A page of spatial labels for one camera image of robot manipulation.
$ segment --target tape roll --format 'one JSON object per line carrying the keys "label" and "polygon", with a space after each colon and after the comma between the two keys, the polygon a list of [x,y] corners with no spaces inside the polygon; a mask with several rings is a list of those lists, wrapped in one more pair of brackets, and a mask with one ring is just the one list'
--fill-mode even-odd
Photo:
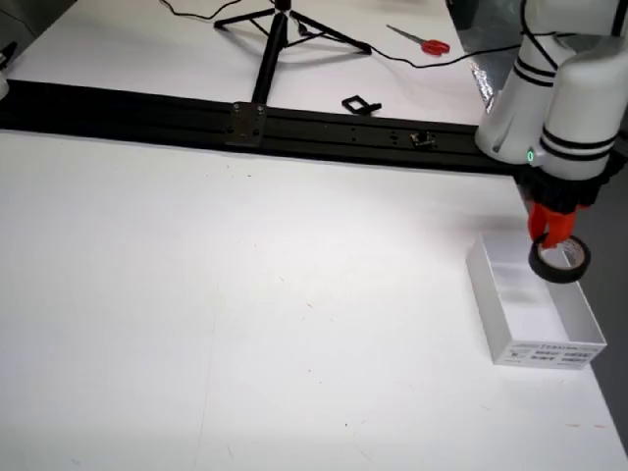
{"label": "tape roll", "polygon": [[[547,234],[541,235],[530,248],[528,261],[532,271],[542,279],[559,285],[567,285],[579,281],[587,272],[589,265],[591,265],[591,250],[589,250],[587,244],[573,235],[565,242],[559,244],[557,248],[544,249],[542,244],[547,236]],[[550,250],[558,249],[562,249],[567,257],[568,267],[553,263],[548,259]]]}

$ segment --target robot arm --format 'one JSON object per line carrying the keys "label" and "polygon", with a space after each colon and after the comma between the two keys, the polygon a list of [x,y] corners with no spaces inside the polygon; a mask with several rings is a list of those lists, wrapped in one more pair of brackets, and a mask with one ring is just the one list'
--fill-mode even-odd
{"label": "robot arm", "polygon": [[[524,0],[532,37],[478,128],[487,155],[528,166],[521,183],[535,201],[530,234],[544,247],[571,237],[576,210],[593,204],[622,166],[611,149],[628,105],[627,7],[624,0]],[[557,31],[606,37],[575,54]]]}

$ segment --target white box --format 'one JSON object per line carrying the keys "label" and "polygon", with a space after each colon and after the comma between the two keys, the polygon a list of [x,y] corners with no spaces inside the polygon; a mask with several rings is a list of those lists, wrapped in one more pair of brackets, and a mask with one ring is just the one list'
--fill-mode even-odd
{"label": "white box", "polygon": [[[606,347],[600,326],[578,283],[547,283],[532,271],[530,246],[526,233],[483,234],[467,256],[493,361],[582,369]],[[564,254],[555,257],[566,266]]]}

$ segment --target red scissors handle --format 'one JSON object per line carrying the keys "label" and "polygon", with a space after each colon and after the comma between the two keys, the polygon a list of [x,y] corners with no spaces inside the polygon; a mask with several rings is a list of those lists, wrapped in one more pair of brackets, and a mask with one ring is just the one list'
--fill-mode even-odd
{"label": "red scissors handle", "polygon": [[441,57],[443,54],[448,53],[450,50],[448,44],[445,44],[444,42],[438,41],[436,39],[429,39],[421,42],[421,49],[426,54],[438,57]]}

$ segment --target black tripod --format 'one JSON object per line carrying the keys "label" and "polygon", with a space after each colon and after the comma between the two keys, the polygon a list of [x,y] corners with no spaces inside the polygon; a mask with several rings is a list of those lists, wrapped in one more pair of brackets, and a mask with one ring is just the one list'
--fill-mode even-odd
{"label": "black tripod", "polygon": [[[253,103],[266,104],[268,101],[268,94],[271,89],[271,83],[273,81],[273,75],[275,74],[275,68],[277,67],[277,61],[282,49],[300,44],[315,37],[325,36],[330,39],[334,39],[338,42],[350,44],[364,52],[365,54],[371,54],[371,46],[365,42],[356,41],[348,36],[345,36],[341,32],[337,32],[330,27],[321,25],[314,20],[304,17],[300,13],[293,11],[291,0],[275,0],[275,8],[269,8],[262,12],[249,13],[247,15],[240,15],[239,17],[229,18],[227,20],[220,20],[214,23],[214,27],[223,29],[226,25],[232,25],[239,22],[252,22],[256,27],[261,29],[268,35],[266,42],[266,49],[264,50],[264,57],[262,58],[262,65],[259,68],[259,75],[257,76],[257,82],[255,82],[255,91],[253,91]],[[274,15],[273,25],[271,26],[270,33],[255,22],[258,18],[270,17]],[[288,17],[294,18],[299,23],[299,33],[304,37],[293,43],[288,43]],[[321,31],[320,33],[309,33],[303,25],[314,27]]]}

